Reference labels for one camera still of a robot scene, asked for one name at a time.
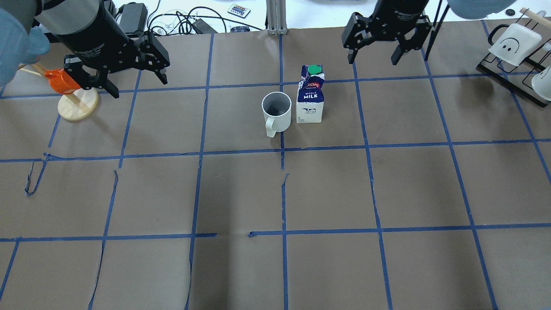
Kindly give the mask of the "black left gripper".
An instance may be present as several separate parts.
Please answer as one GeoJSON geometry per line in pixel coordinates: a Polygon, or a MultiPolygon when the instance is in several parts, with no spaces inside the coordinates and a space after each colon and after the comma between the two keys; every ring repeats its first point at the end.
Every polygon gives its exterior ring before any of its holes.
{"type": "Polygon", "coordinates": [[[169,53],[152,33],[136,40],[116,33],[65,35],[65,45],[71,51],[65,55],[65,72],[85,90],[97,88],[118,99],[118,87],[108,75],[130,68],[154,72],[163,85],[168,83],[169,53]]]}

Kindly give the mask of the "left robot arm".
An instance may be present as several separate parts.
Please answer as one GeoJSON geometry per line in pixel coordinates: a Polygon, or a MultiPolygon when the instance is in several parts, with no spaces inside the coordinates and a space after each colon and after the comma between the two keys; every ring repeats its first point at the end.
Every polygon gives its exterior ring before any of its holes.
{"type": "Polygon", "coordinates": [[[96,88],[118,98],[118,87],[108,75],[130,68],[154,72],[161,83],[168,83],[168,51],[148,30],[129,38],[101,0],[3,0],[0,11],[2,86],[12,81],[20,65],[35,64],[50,49],[34,20],[71,52],[63,72],[77,89],[96,88]]]}

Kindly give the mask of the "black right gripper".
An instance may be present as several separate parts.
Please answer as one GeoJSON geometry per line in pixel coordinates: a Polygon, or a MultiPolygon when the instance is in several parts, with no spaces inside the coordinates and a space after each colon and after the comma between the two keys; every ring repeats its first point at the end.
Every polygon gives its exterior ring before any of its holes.
{"type": "Polygon", "coordinates": [[[370,16],[353,12],[342,33],[342,45],[353,64],[360,48],[374,42],[398,41],[391,56],[392,65],[425,43],[432,23],[424,14],[427,0],[378,0],[370,16]]]}

